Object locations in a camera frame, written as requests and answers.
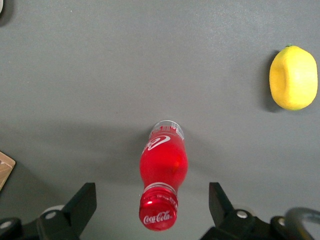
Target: fake lemon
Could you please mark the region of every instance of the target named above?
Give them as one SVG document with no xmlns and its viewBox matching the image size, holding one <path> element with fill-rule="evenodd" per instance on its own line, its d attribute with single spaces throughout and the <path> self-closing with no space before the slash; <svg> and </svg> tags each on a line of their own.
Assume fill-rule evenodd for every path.
<svg viewBox="0 0 320 240">
<path fill-rule="evenodd" d="M 269 74 L 274 101 L 287 110 L 300 110 L 312 103 L 318 90 L 314 57 L 298 46 L 287 45 L 274 58 Z"/>
</svg>

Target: red liquid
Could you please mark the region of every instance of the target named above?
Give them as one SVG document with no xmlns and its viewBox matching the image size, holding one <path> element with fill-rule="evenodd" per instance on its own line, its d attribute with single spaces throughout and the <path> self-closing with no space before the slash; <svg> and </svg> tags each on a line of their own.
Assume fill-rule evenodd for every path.
<svg viewBox="0 0 320 240">
<path fill-rule="evenodd" d="M 184 141 L 172 128 L 151 135 L 150 142 L 159 136 L 169 136 L 170 140 L 145 149 L 140 161 L 140 174 L 144 187 L 156 182 L 172 186 L 176 192 L 184 181 L 188 171 L 188 160 Z"/>
<path fill-rule="evenodd" d="M 146 228 L 163 231 L 177 219 L 177 192 L 187 175 L 188 159 L 180 126 L 164 121 L 153 129 L 140 160 L 144 192 L 139 218 Z"/>
</svg>

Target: gray table surface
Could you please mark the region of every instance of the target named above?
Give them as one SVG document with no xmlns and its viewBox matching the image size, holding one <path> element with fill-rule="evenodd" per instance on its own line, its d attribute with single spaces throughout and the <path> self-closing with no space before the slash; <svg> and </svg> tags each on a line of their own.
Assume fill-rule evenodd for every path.
<svg viewBox="0 0 320 240">
<path fill-rule="evenodd" d="M 320 1 L 4 0 L 0 151 L 17 165 L 0 218 L 24 223 L 95 182 L 81 239 L 197 240 L 209 182 L 269 221 L 320 210 L 320 102 L 286 111 L 270 64 L 287 44 L 320 60 Z M 174 227 L 139 221 L 139 159 L 153 124 L 185 133 Z M 313 228 L 314 234 L 319 228 Z"/>
</svg>

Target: screw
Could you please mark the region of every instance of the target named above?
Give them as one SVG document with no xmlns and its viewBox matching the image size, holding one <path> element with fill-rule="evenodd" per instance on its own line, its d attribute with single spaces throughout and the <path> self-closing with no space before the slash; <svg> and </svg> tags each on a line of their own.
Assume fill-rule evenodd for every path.
<svg viewBox="0 0 320 240">
<path fill-rule="evenodd" d="M 281 225 L 281 226 L 285 226 L 285 219 L 283 217 L 279 218 L 278 219 L 278 223 Z"/>
<path fill-rule="evenodd" d="M 55 211 L 48 213 L 47 215 L 45 215 L 45 219 L 52 219 L 57 215 L 57 213 Z"/>
<path fill-rule="evenodd" d="M 11 221 L 5 221 L 4 223 L 2 223 L 0 225 L 0 229 L 5 229 L 5 228 L 9 227 L 11 224 L 12 224 Z"/>
<path fill-rule="evenodd" d="M 248 217 L 248 214 L 245 211 L 241 211 L 241 210 L 238 211 L 236 215 L 241 219 L 246 219 Z"/>
</svg>

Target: black cable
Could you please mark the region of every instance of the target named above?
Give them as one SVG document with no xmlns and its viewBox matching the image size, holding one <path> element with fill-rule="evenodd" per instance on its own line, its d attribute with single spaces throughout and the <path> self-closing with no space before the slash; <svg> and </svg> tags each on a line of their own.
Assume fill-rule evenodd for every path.
<svg viewBox="0 0 320 240">
<path fill-rule="evenodd" d="M 292 240 L 315 240 L 306 230 L 303 221 L 320 225 L 320 211 L 305 207 L 290 209 L 284 218 L 284 225 Z"/>
</svg>

